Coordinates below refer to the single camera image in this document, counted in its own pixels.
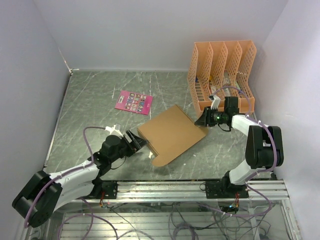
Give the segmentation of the brown cardboard box sheet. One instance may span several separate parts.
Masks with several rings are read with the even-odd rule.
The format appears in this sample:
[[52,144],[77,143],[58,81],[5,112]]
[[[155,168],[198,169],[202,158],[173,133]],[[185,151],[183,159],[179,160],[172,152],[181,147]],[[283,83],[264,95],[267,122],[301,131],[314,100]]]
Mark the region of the brown cardboard box sheet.
[[208,129],[196,126],[175,104],[139,126],[137,133],[148,141],[147,146],[155,156],[152,165],[163,167],[202,140]]

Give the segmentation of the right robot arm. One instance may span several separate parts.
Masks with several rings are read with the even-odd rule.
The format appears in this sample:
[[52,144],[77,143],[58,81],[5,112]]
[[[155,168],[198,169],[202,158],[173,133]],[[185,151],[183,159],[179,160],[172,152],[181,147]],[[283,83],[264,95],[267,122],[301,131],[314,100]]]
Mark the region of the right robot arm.
[[238,98],[228,96],[223,111],[218,110],[221,99],[211,95],[211,105],[205,107],[195,122],[199,127],[227,125],[243,133],[246,139],[244,160],[234,169],[227,171],[221,180],[205,181],[207,199],[248,198],[245,183],[259,173],[272,171],[284,162],[282,130],[278,126],[264,125],[241,114]]

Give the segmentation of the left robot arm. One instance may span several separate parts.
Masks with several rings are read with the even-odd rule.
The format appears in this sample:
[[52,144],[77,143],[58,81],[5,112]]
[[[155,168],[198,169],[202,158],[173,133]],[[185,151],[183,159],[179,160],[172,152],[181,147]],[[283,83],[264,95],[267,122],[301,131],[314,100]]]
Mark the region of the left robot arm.
[[112,170],[112,164],[126,159],[147,145],[148,141],[130,130],[121,133],[105,127],[109,134],[97,152],[91,152],[83,163],[63,171],[36,172],[15,197],[12,207],[24,218],[24,227],[36,228],[65,204],[80,197],[98,198],[103,191],[101,177]]

